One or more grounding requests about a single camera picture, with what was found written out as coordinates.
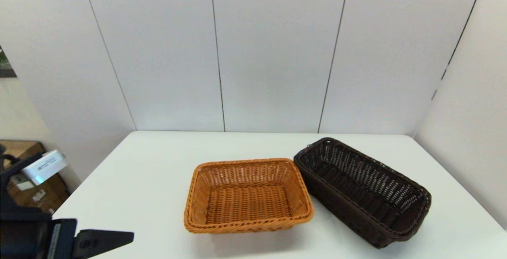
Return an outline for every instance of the cardboard box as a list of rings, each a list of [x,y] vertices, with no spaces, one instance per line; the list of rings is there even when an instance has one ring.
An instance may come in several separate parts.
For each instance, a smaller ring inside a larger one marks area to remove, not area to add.
[[[27,158],[36,153],[46,152],[40,142],[35,141],[0,141],[6,147],[6,154],[18,158]],[[10,163],[5,161],[4,167],[8,169]],[[60,175],[55,174],[44,183],[31,189],[19,190],[12,182],[7,190],[15,203],[20,206],[38,207],[44,212],[54,213],[69,197],[67,186]]]

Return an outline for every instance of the brown wicker basket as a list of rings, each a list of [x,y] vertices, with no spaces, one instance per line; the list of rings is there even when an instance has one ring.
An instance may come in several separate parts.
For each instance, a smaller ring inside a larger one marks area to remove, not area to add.
[[[312,216],[294,162],[273,158],[199,165],[183,221],[193,233],[235,233],[288,229]]]
[[[376,248],[411,238],[429,211],[424,187],[333,138],[308,145],[294,161],[310,194]]]

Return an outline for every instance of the white table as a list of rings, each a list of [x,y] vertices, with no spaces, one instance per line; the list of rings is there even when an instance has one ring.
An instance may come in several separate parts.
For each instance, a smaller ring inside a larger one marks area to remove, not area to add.
[[[426,187],[433,204],[407,242],[375,249],[317,200],[309,223],[249,234],[191,234],[183,211],[194,168],[216,160],[293,156],[330,136]],[[97,258],[507,259],[507,232],[413,139],[399,135],[136,131],[54,215],[79,229],[125,230],[134,242]]]

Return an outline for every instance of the woven pattern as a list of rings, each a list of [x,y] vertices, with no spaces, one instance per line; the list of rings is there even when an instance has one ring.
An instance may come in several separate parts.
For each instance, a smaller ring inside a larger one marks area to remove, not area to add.
[[[294,157],[313,196],[377,248],[411,238],[431,194],[401,173],[333,138]]]
[[[301,174],[286,158],[210,162],[192,177],[185,228],[194,233],[259,232],[310,221]]]

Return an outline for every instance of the white label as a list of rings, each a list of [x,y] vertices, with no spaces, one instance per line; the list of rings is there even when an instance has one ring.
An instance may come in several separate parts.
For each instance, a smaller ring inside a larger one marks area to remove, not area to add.
[[[40,201],[40,199],[42,199],[42,197],[46,194],[46,192],[44,192],[43,189],[41,189],[40,191],[37,192],[37,194],[35,194],[35,196],[32,196],[32,200],[36,203],[38,201]]]

